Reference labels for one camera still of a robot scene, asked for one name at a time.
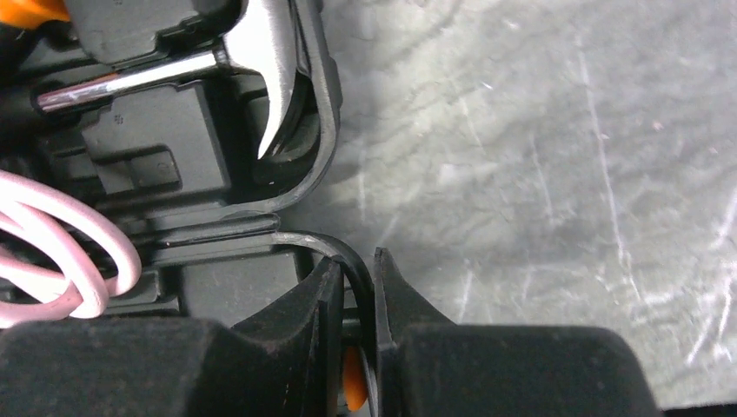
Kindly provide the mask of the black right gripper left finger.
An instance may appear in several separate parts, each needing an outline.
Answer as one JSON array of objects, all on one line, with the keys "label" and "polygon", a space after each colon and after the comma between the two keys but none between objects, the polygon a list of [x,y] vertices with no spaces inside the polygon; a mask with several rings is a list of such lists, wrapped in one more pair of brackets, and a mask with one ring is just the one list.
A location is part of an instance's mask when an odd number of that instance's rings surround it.
[{"label": "black right gripper left finger", "polygon": [[327,416],[343,273],[330,260],[228,328],[193,318],[39,321],[1,335],[4,416]]}]

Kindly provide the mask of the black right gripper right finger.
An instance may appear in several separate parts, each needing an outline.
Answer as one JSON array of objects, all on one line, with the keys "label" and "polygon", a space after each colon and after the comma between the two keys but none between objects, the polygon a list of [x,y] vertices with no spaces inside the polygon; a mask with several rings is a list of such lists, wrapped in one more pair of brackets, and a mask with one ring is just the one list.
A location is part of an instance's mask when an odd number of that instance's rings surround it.
[{"label": "black right gripper right finger", "polygon": [[658,416],[631,347],[605,328],[461,325],[375,251],[376,416]]}]

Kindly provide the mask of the black plastic tool case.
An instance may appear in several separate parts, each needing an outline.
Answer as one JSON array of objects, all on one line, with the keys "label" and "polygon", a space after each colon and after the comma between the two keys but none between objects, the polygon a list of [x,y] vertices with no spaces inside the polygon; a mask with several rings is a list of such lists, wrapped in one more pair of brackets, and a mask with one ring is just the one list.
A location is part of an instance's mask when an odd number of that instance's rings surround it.
[{"label": "black plastic tool case", "polygon": [[262,77],[218,70],[44,114],[35,96],[216,47],[249,1],[1,4],[1,335],[39,321],[231,328],[323,260],[343,273],[337,409],[375,389],[373,283],[340,240],[282,228],[326,174],[342,92],[320,1],[289,1],[297,72],[265,157]]}]

